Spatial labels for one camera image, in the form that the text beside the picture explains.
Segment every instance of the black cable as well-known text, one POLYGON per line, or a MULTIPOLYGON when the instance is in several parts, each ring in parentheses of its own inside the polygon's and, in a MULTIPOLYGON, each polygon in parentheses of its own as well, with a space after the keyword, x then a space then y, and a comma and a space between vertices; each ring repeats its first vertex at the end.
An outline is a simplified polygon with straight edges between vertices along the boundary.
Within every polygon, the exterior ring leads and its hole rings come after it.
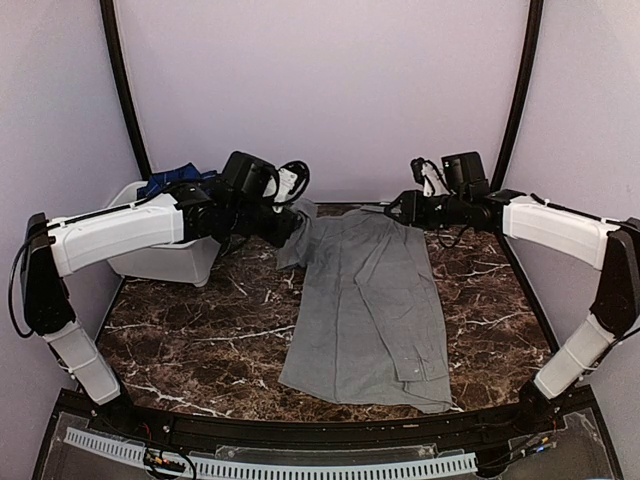
POLYGON ((163 450, 166 450, 167 452, 171 452, 171 453, 175 453, 176 455, 179 455, 184 461, 187 462, 187 464, 189 465, 189 468, 191 468, 191 480, 198 480, 197 470, 196 470, 195 464, 193 463, 193 460, 191 460, 187 455, 182 453, 177 448, 174 448, 174 447, 172 447, 170 445, 167 445, 165 443, 162 443, 162 442, 158 442, 156 440, 151 440, 149 438, 138 437, 137 435, 133 435, 133 434, 130 434, 130 433, 125 433, 122 430, 120 430, 119 428, 114 427, 113 424, 109 420, 107 420, 105 417, 101 416, 99 418, 109 428, 111 428, 113 431, 115 431, 121 437, 129 438, 129 439, 132 439, 132 440, 138 440, 138 441, 144 443, 145 445, 147 445, 147 444, 148 445, 155 445, 155 448, 159 448, 161 452, 163 450))
POLYGON ((138 200, 137 202, 135 202, 136 207, 140 206, 140 205, 144 205, 145 203, 153 200, 154 198, 156 198, 157 196, 163 194, 163 193, 167 193, 169 190, 171 190, 173 187, 177 187, 178 185, 185 185, 188 183, 196 183, 196 184, 200 184, 200 183, 206 183, 206 180, 201 180, 201 179, 186 179, 186 178, 179 178, 177 180, 172 180, 170 182, 165 183, 162 188, 160 190, 158 190, 155 193, 152 193, 151 195, 147 195, 144 198, 141 198, 140 200, 138 200))
POLYGON ((153 174, 153 169, 149 163, 149 157, 142 139, 140 124, 133 104, 133 96, 131 95, 131 87, 127 79, 127 69, 122 54, 120 35, 118 34, 118 20, 114 0, 100 0, 100 10, 102 12, 102 25, 104 27, 107 50, 111 61, 111 71, 120 100, 122 116, 129 134, 129 141, 131 142, 140 175, 143 180, 148 180, 153 174))
POLYGON ((11 324, 13 325, 13 329, 16 331, 16 333, 20 338, 29 338, 31 335, 33 335, 34 330, 30 329, 27 333, 25 333, 22 330, 20 330, 20 327, 18 326, 16 314, 13 309, 13 282, 15 280, 16 269, 18 268, 18 263, 20 263, 22 254, 27 248, 29 248, 29 245, 31 245, 31 242, 33 241, 34 238, 35 238, 35 235, 30 236, 20 246, 20 248, 18 249, 18 253, 16 253, 16 256, 13 259, 13 264, 11 265, 11 274, 9 275, 9 287, 8 287, 8 297, 7 297, 7 305, 9 307, 9 318, 11 319, 11 324))
POLYGON ((440 236, 440 231, 441 228, 440 226, 438 226, 436 228, 436 238, 438 239, 438 243, 442 246, 442 248, 446 248, 446 249, 450 249, 450 248, 455 248, 458 246, 458 244, 460 243, 460 240, 462 240, 462 235, 464 235, 464 232, 466 232, 467 230, 469 230, 469 225, 465 225, 464 227, 462 227, 462 230, 460 230, 458 232, 458 235, 456 236, 456 238, 453 240, 452 243, 447 244, 444 242, 444 240, 442 239, 442 237, 440 236))
MULTIPOLYGON (((153 455, 148 447, 145 449, 145 455, 147 455, 147 454, 150 455, 150 456, 153 455)), ((164 458, 164 450, 158 450, 157 457, 160 458, 160 460, 164 461, 165 460, 165 458, 164 458)), ((158 467, 156 466, 156 464, 154 462, 150 462, 149 465, 147 465, 147 466, 153 472, 153 473, 146 472, 147 475, 149 475, 152 478, 155 478, 156 480, 176 480, 177 478, 180 478, 182 476, 182 473, 184 473, 184 472, 180 472, 180 473, 174 472, 174 474, 162 473, 162 472, 158 471, 158 467)))
POLYGON ((440 172, 440 169, 438 168, 438 166, 429 159, 425 160, 424 163, 428 163, 429 165, 431 165, 431 168, 435 170, 436 175, 438 176, 438 180, 440 180, 440 183, 442 184, 442 186, 447 190, 447 192, 453 194, 453 192, 449 188, 449 185, 447 184, 444 177, 442 176, 442 172, 440 172))
POLYGON ((512 465, 512 464, 522 460, 523 458, 532 457, 533 455, 538 455, 540 453, 546 452, 547 450, 549 450, 549 448, 554 448, 554 447, 555 447, 555 445, 549 444, 549 443, 545 443, 543 445, 533 445, 533 446, 528 447, 527 449, 525 449, 524 452, 522 450, 520 452, 518 452, 519 455, 517 457, 514 457, 514 458, 512 458, 512 459, 510 459, 510 460, 508 460, 506 462, 503 462, 503 463, 498 463, 496 465, 490 465, 489 468, 492 468, 492 469, 505 468, 505 467, 508 467, 509 465, 512 465))
POLYGON ((226 242, 226 246, 224 248, 224 251, 220 254, 220 258, 223 257, 228 257, 229 255, 232 255, 234 253, 236 253, 238 250, 240 250, 242 247, 244 247, 247 242, 249 241, 249 237, 244 237, 242 240, 240 240, 238 243, 236 243, 233 247, 231 247, 231 240, 228 240, 226 242))
POLYGON ((636 227, 635 225, 632 225, 627 222, 621 222, 619 220, 612 220, 610 218, 604 218, 603 220, 605 223, 608 223, 609 225, 617 225, 618 227, 622 227, 626 230, 631 230, 633 233, 637 233, 638 235, 640 235, 640 229, 638 229, 638 227, 636 227))
POLYGON ((590 218, 591 220, 596 220, 598 222, 602 221, 602 218, 598 217, 597 215, 593 215, 591 213, 586 213, 586 212, 581 212, 580 210, 574 210, 573 208, 565 207, 565 206, 559 205, 557 203, 547 202, 546 200, 542 199, 541 197, 539 197, 535 193, 532 193, 530 196, 536 202, 538 202, 541 205, 544 205, 545 207, 549 207, 549 208, 552 208, 554 210, 559 210, 561 212, 573 213, 574 215, 580 215, 581 217, 590 218))
POLYGON ((483 463, 481 465, 478 465, 478 467, 491 467, 491 468, 497 468, 498 465, 494 465, 497 462, 499 462, 500 460, 503 460, 507 457, 510 457, 511 455, 513 455, 515 452, 517 452, 518 450, 521 450, 522 447, 524 447, 525 445, 527 445, 527 443, 529 443, 531 440, 533 440, 538 434, 534 433, 533 435, 529 435, 527 438, 525 438, 522 442, 518 443, 518 445, 516 445, 515 447, 513 447, 511 450, 509 450, 507 453, 505 453, 504 455, 500 455, 498 458, 494 458, 493 460, 491 460, 490 462, 487 463, 483 463))
POLYGON ((618 345, 619 343, 624 342, 625 340, 627 340, 628 338, 633 337, 634 335, 636 335, 638 332, 640 332, 640 327, 636 328, 635 330, 631 330, 628 333, 625 333, 623 336, 621 336, 620 338, 616 339, 615 342, 613 342, 611 344, 611 348, 615 347, 616 345, 618 345))
POLYGON ((522 113, 527 99, 527 91, 529 90, 529 82, 533 73, 533 64, 536 55, 536 47, 538 45, 538 36, 540 34, 540 25, 542 23, 542 7, 544 0, 530 0, 529 14, 527 16, 527 28, 524 36, 524 44, 522 46, 522 56, 520 57, 520 66, 518 68, 518 77, 516 80, 515 90, 513 92, 513 100, 509 110, 509 117, 500 146, 498 161, 491 178, 490 190, 492 192, 502 189, 502 184, 507 175, 509 161, 511 159, 513 148, 518 137, 518 128, 522 119, 522 113))

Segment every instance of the blue fabric in bin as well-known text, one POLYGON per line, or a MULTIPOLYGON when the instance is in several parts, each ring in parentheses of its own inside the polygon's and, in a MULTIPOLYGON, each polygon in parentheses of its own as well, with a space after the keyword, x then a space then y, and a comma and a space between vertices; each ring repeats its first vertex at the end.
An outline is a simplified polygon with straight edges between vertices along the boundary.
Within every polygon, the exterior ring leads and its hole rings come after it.
POLYGON ((144 187, 138 189, 138 200, 159 193, 168 183, 207 180, 215 177, 217 174, 218 172, 215 170, 200 173, 191 162, 175 170, 155 173, 151 175, 151 178, 144 187))

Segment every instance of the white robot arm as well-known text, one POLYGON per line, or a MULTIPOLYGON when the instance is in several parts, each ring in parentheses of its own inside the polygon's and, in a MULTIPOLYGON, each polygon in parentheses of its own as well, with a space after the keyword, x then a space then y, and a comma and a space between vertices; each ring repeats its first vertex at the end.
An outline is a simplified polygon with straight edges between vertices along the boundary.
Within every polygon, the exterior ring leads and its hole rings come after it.
POLYGON ((388 216, 428 230, 461 225, 528 240, 601 271, 596 299, 586 320, 520 391, 524 412, 520 420, 526 429, 536 415, 544 416, 549 400, 565 392, 585 371, 594 370, 612 346, 640 331, 629 333, 640 316, 640 221, 596 217, 535 194, 489 192, 476 152, 444 157, 446 181, 437 169, 432 179, 424 178, 431 172, 424 168, 427 162, 433 165, 424 159, 411 162, 415 180, 423 184, 439 182, 448 194, 405 191, 386 207, 388 216))
MULTIPOLYGON (((255 234, 282 246, 299 225, 286 205, 302 194, 308 181, 303 162, 276 170, 234 152, 222 173, 206 182, 172 184, 152 197, 71 218, 32 216, 20 251, 24 316, 31 332, 21 336, 42 336, 96 405, 122 401, 124 387, 76 318, 63 277, 141 248, 206 236, 222 243, 233 233, 255 234)), ((21 333, 11 294, 9 301, 21 333)))

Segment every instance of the brown marble table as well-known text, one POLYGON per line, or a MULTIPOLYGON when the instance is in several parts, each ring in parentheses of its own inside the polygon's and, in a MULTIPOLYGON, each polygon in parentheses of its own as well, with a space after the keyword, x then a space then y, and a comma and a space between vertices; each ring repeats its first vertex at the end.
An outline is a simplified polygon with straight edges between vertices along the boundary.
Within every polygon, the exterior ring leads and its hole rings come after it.
MULTIPOLYGON (((321 213, 349 208, 325 206, 321 213)), ((518 388, 550 352, 495 238, 467 232, 454 249, 442 248, 434 233, 425 240, 445 314, 454 409, 517 401, 518 388)), ((275 253, 252 238, 216 261, 203 288, 127 280, 98 346, 134 401, 247 420, 423 415, 410 406, 334 405, 278 383, 304 270, 277 271, 275 253)))

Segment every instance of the plastic container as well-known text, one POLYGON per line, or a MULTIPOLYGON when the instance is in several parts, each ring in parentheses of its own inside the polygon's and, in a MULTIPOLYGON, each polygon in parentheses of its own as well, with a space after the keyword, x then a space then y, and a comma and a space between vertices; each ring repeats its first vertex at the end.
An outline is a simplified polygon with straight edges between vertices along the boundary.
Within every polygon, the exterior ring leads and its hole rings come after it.
MULTIPOLYGON (((109 206, 134 202, 138 188, 145 185, 146 182, 127 185, 109 206)), ((211 266, 219 249, 220 244, 207 237, 187 243, 143 248, 111 258, 108 262, 119 275, 192 283, 196 287, 203 287, 209 281, 211 266)))

